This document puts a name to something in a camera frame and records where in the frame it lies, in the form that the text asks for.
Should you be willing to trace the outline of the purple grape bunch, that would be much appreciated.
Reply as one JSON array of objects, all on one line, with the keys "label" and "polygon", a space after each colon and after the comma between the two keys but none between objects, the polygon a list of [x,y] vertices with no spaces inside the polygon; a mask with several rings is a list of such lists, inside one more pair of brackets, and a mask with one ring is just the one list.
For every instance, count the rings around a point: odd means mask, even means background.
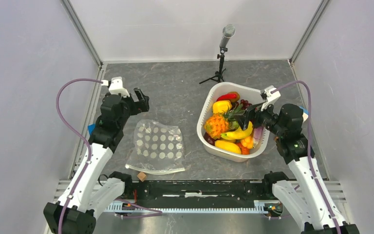
[{"label": "purple grape bunch", "polygon": [[246,110],[251,105],[252,104],[248,100],[245,100],[245,99],[240,100],[240,106],[241,106],[242,110]]}]

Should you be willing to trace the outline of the purple eggplant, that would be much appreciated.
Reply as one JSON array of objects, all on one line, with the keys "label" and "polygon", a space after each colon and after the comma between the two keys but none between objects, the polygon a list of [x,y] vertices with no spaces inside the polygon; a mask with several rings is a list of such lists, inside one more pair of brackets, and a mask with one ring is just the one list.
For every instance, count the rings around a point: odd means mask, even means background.
[{"label": "purple eggplant", "polygon": [[263,138],[263,127],[260,126],[258,128],[255,128],[253,130],[253,148],[257,147],[257,145],[260,143],[262,138]]}]

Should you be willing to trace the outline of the brown kiwi fruit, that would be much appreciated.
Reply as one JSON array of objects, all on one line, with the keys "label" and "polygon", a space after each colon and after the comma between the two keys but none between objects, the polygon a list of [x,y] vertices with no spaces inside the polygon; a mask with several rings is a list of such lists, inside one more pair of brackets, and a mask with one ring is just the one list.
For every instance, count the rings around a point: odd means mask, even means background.
[{"label": "brown kiwi fruit", "polygon": [[240,94],[237,92],[229,92],[227,95],[228,100],[232,103],[237,102],[240,99]]}]

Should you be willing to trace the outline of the yellow banana bunch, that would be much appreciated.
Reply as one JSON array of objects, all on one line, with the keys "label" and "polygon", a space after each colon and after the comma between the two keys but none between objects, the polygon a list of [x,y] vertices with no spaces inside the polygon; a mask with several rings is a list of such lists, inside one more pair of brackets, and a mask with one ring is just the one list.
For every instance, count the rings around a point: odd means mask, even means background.
[{"label": "yellow banana bunch", "polygon": [[251,135],[253,132],[253,123],[250,121],[246,130],[242,130],[240,127],[233,132],[226,132],[221,134],[221,138],[226,140],[240,140]]}]

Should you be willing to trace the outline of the red chili pepper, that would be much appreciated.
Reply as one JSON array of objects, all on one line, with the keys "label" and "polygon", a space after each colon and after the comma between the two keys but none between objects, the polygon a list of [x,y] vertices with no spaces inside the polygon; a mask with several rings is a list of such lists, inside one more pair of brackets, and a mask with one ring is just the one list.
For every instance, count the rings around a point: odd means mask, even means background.
[{"label": "red chili pepper", "polygon": [[220,97],[217,98],[217,101],[222,101],[222,100],[228,100],[228,95],[225,94],[225,95],[222,95],[222,96],[220,96]]}]

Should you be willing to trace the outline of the clear polka dot zip bag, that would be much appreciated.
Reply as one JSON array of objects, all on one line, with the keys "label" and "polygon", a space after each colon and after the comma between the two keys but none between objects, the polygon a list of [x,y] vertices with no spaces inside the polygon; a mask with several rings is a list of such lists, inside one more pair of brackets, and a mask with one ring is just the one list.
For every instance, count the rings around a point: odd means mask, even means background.
[{"label": "clear polka dot zip bag", "polygon": [[125,168],[151,175],[184,172],[185,144],[178,126],[151,119],[140,120],[133,134],[134,150]]}]

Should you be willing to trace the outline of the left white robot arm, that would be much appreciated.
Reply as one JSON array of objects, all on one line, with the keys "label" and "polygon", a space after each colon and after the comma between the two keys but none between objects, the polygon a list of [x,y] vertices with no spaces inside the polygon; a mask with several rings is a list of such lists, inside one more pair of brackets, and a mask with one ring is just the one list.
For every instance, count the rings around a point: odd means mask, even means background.
[{"label": "left white robot arm", "polygon": [[104,210],[118,197],[133,194],[131,176],[112,173],[97,192],[98,177],[124,136],[128,119],[150,108],[149,97],[135,88],[138,101],[128,95],[110,91],[102,100],[101,114],[90,133],[87,151],[65,192],[55,203],[47,203],[43,214],[54,234],[91,234]]}]

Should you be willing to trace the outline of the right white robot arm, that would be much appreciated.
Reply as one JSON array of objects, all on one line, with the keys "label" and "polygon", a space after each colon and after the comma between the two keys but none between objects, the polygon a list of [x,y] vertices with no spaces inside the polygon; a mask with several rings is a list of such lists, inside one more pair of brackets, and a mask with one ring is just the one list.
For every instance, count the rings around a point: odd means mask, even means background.
[{"label": "right white robot arm", "polygon": [[298,195],[283,172],[268,173],[263,179],[262,194],[277,198],[296,221],[302,234],[357,234],[358,227],[349,224],[333,202],[320,175],[311,141],[302,133],[304,110],[285,104],[280,113],[273,105],[252,105],[237,119],[241,127],[253,123],[262,126],[276,137],[276,147],[294,174],[302,195]]}]

